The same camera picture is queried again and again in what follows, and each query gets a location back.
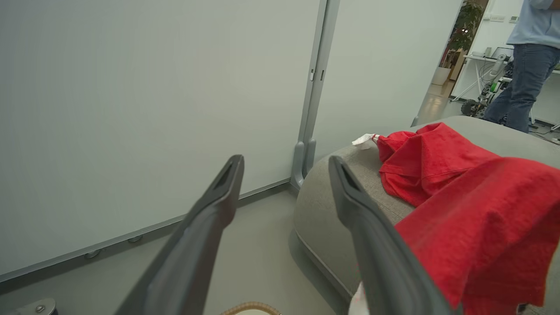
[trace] cable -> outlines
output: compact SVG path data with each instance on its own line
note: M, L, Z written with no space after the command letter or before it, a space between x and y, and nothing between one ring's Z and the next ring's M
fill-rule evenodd
M546 140L546 141L548 141L548 142L550 142L550 143L554 143L554 142L548 140L547 138L545 138L545 137L543 137L543 136L537 135L537 137L542 138L543 140Z
M549 132L545 132L545 133L541 133L541 132L536 132L536 131L529 131L529 132L532 132L532 133L537 133L537 134L539 134L539 135L548 135L549 133L551 133L551 132L554 132L554 131L553 131L553 130L551 130L551 131L549 131Z

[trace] floor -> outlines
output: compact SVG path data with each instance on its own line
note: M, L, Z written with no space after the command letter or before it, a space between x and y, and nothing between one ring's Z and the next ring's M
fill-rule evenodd
M226 228L204 314L257 301L283 314L346 314L347 305L298 244L292 214L296 196L283 190L238 209ZM121 243L84 265L83 258L0 286L0 314L41 298L60 315L113 314L171 229L137 244Z
M428 93L448 98L449 95L451 95L451 91L453 91L454 86L455 81L450 80L445 81L443 85L430 84Z
M455 101L432 93L427 93L418 112L417 125L431 123L461 114L463 102Z

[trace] wheel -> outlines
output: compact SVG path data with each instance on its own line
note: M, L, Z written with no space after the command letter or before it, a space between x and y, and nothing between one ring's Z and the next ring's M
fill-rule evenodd
M476 106L477 102L475 100L468 100L461 106L461 113L463 115L471 116L473 114L473 107Z

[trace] person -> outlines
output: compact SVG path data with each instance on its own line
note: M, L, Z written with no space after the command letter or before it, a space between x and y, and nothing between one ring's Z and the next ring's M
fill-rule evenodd
M514 75L488 106L483 119L529 133L529 112L560 59L560 0L524 0L508 45L514 46Z

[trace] metal bracket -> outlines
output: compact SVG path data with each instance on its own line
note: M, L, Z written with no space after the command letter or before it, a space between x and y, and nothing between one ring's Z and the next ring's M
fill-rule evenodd
M292 186L296 187L297 190L301 189L301 185L304 183L304 159L305 159L305 144L299 141L293 151L293 161L292 161L292 177L290 183Z
M307 150L305 151L305 167L303 168L304 178L309 174L311 168L313 167L316 146L317 141L315 139L309 140L309 143L307 144Z
M57 303L54 299L42 299L10 311L5 315L57 315Z

